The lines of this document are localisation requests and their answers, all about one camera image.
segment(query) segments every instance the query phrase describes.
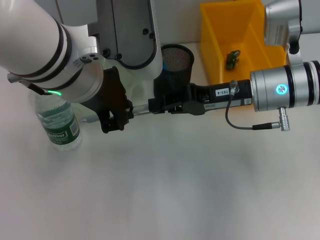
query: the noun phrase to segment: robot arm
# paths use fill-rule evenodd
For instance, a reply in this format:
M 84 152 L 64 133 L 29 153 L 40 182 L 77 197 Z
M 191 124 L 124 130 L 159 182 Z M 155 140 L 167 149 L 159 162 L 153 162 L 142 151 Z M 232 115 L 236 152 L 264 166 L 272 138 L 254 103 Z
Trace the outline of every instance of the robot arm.
M 0 0 L 0 66 L 94 110 L 105 133 L 131 118 L 124 87 L 162 70 L 153 0 L 113 2 L 97 0 L 97 23 L 70 27 L 33 0 Z

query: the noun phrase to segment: yellow bin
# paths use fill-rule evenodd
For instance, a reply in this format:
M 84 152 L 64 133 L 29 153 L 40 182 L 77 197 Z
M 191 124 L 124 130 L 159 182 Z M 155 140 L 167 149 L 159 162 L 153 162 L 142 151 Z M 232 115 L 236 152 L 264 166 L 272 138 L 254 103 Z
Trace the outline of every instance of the yellow bin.
M 250 72 L 283 66 L 282 47 L 265 46 L 265 8 L 260 0 L 201 4 L 201 54 L 211 84 L 250 79 Z M 240 50 L 238 65 L 226 69 L 227 54 Z

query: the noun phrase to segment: water bottle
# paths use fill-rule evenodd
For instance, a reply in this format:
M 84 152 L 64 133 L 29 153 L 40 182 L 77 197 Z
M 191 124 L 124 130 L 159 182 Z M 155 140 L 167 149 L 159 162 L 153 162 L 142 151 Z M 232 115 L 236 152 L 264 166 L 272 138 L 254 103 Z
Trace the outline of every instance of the water bottle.
M 54 147 L 69 151 L 78 147 L 82 135 L 70 102 L 52 95 L 34 94 L 35 113 Z

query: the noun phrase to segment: black mesh cup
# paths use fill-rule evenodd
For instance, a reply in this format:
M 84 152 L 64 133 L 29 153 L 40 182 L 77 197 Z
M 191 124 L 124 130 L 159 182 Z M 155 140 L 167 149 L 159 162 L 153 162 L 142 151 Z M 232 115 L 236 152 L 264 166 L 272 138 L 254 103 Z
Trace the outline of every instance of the black mesh cup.
M 169 44 L 161 50 L 163 68 L 160 76 L 153 81 L 155 98 L 182 92 L 190 83 L 195 62 L 194 54 L 185 46 Z

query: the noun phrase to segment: teal indicator light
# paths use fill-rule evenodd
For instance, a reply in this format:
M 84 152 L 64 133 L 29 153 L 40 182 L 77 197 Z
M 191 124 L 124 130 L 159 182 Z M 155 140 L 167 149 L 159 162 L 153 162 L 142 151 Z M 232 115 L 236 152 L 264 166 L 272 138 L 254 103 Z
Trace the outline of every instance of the teal indicator light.
M 48 93 L 50 93 L 50 94 L 55 94 L 55 95 L 58 95 L 58 96 L 61 96 L 62 95 L 62 93 L 61 92 L 58 92 L 58 91 L 48 91 Z
M 279 95 L 285 95 L 288 92 L 288 86 L 285 84 L 279 84 L 276 88 L 275 91 Z

